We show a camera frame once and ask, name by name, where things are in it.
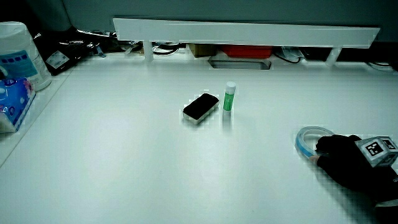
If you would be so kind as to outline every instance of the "green glue stick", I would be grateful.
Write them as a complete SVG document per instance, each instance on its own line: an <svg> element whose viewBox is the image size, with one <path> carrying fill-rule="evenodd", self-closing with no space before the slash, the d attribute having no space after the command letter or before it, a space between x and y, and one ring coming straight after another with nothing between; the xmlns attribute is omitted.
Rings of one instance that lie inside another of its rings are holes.
<svg viewBox="0 0 398 224"><path fill-rule="evenodd" d="M231 111L232 109L232 102L234 101L235 89L236 89L235 82L226 83L224 107L223 107L225 111Z"/></svg>

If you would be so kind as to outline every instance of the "label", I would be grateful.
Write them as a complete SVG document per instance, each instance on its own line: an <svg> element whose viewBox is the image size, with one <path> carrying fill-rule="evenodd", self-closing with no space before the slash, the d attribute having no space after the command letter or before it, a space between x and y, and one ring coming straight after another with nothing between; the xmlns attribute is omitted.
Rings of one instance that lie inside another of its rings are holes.
<svg viewBox="0 0 398 224"><path fill-rule="evenodd" d="M40 78L42 79L40 84L46 82L51 77L51 74L45 67L42 57L39 55L35 60L33 60L33 64L35 65L36 69L39 71Z"/></svg>
<svg viewBox="0 0 398 224"><path fill-rule="evenodd" d="M32 77L37 74L26 50L0 55L0 67L6 78Z"/></svg>
<svg viewBox="0 0 398 224"><path fill-rule="evenodd" d="M224 110L230 111L232 109L232 102L234 101L234 95L225 93L224 97Z"/></svg>
<svg viewBox="0 0 398 224"><path fill-rule="evenodd" d="M45 62L57 69L65 62L69 61L69 58L61 53L59 50L52 54Z"/></svg>
<svg viewBox="0 0 398 224"><path fill-rule="evenodd" d="M372 144L366 146L365 148L369 151L369 153L372 156L375 156L383 151L377 142L373 142Z"/></svg>

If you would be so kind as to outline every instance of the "wall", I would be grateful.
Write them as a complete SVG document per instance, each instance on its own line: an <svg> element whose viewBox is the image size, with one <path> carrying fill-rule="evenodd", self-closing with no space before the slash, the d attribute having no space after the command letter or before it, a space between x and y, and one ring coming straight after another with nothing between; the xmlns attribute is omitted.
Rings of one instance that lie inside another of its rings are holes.
<svg viewBox="0 0 398 224"><path fill-rule="evenodd" d="M42 15L43 18L48 18L47 27L67 27L61 1L40 0L48 6L37 4L44 9L56 9ZM112 18L122 16L141 19L378 26L381 27L377 37L379 41L398 42L396 0L64 0L64 3L71 23L82 30L113 31Z"/></svg>

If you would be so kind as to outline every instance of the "table surface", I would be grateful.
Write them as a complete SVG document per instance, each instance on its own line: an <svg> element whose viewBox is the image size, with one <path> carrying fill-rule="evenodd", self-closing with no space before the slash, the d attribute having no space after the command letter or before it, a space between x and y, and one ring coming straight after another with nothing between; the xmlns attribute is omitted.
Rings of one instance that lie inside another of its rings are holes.
<svg viewBox="0 0 398 224"><path fill-rule="evenodd" d="M12 152L0 223L375 222L370 201L309 163L294 137L316 125L398 142L397 75L280 60L216 70L188 54L90 57L40 92L48 100L25 134L1 141ZM198 126L182 118L203 92L223 102L228 81L230 119L222 103Z"/></svg>

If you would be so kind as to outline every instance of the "tissue container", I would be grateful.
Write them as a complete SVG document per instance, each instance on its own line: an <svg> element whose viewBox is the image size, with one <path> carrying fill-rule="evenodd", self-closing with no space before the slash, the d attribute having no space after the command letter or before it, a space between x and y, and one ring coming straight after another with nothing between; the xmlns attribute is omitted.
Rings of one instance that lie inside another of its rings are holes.
<svg viewBox="0 0 398 224"><path fill-rule="evenodd" d="M0 80L0 133L18 131L35 96L26 78Z"/></svg>

